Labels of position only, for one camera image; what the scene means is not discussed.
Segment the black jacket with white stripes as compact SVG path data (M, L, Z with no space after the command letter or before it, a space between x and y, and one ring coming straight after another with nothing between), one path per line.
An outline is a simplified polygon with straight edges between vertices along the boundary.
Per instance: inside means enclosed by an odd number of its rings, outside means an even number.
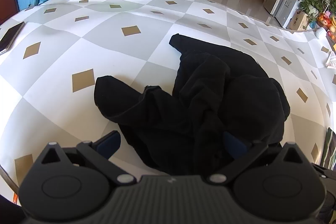
M96 80L94 102L117 123L145 165L171 175L210 175L228 166L224 134L244 143L282 141L290 105L281 85L250 55L180 34L172 92L137 91L121 80Z

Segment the paper sheet on table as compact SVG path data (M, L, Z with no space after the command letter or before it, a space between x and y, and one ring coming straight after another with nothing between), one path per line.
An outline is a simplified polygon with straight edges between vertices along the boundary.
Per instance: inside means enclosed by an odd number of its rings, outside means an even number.
M336 55L333 51L329 54L325 66L328 69L336 69Z

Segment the checkered diamond tablecloth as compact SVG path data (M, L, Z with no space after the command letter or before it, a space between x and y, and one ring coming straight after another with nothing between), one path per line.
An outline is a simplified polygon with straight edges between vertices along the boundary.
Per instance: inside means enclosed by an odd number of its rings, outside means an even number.
M278 80L291 114L284 141L322 160L335 125L335 70L326 38L292 32L210 0L49 0L1 25L23 23L1 55L1 167L20 184L48 142L73 146L116 129L94 104L95 80L112 75L142 90L171 92L183 34L254 57Z

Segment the cardboard box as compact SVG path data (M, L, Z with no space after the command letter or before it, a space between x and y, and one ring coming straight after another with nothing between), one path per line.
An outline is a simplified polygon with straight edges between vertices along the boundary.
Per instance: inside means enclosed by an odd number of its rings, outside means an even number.
M309 16L301 10L295 11L293 17L290 19L288 26L289 30L303 31L309 25Z

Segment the smartphone on table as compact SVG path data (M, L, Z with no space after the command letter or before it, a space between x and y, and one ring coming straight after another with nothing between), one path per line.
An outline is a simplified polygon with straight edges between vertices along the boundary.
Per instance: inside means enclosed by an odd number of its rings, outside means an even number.
M1 38L1 43L0 43L0 55L6 53L14 43L16 37L24 27L25 22L20 22L19 24L12 26L7 30L3 38Z

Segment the fruit pile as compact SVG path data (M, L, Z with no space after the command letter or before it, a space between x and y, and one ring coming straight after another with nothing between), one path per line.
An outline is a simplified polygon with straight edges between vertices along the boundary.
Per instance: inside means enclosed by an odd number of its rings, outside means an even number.
M317 16L317 25L326 30L327 36L335 41L335 18L329 18L329 15L320 13Z

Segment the red wooden cabinet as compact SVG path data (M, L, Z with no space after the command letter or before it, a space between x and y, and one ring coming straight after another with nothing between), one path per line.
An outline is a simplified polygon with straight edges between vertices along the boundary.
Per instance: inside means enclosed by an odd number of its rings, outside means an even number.
M0 24L19 12L17 0L0 0Z

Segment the green potted plant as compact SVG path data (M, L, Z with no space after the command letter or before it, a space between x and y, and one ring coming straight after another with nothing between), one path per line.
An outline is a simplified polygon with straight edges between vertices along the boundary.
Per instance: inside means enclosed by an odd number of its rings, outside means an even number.
M335 0L300 0L299 10L307 14L308 23L311 23L324 12L335 16Z

